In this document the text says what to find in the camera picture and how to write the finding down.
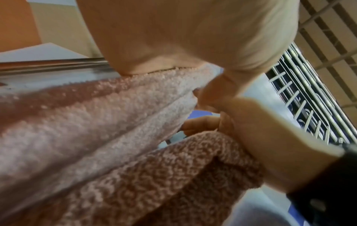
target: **black sleeve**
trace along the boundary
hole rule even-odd
[[[287,197],[311,225],[357,225],[357,153],[347,151],[307,186]]]

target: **dish rack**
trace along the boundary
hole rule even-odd
[[[295,43],[266,73],[299,125],[330,144],[357,143],[357,130]]]

